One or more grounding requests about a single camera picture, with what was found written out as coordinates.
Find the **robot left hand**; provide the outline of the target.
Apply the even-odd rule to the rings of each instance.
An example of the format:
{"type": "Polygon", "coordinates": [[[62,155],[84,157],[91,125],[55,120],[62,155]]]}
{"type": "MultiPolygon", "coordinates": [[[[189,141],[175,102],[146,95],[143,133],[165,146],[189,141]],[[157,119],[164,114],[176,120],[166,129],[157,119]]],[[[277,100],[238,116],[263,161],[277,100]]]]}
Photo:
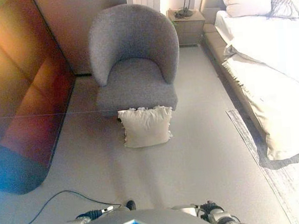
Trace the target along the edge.
{"type": "Polygon", "coordinates": [[[91,210],[91,211],[88,211],[88,212],[78,215],[77,218],[87,217],[90,220],[95,220],[95,219],[98,219],[100,216],[102,216],[104,213],[112,211],[113,208],[114,208],[113,206],[109,206],[109,207],[107,207],[105,209],[101,209],[101,210],[91,210]]]}

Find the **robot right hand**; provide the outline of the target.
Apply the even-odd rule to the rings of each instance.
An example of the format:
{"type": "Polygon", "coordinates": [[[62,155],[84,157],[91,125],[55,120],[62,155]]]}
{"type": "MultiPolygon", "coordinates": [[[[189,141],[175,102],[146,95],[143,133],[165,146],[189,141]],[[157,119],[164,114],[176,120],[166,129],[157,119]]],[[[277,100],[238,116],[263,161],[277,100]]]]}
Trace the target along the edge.
{"type": "Polygon", "coordinates": [[[224,209],[220,206],[218,206],[215,202],[207,201],[207,203],[200,205],[199,209],[204,212],[200,217],[206,218],[208,214],[215,209],[219,209],[221,211],[224,211],[224,209]]]}

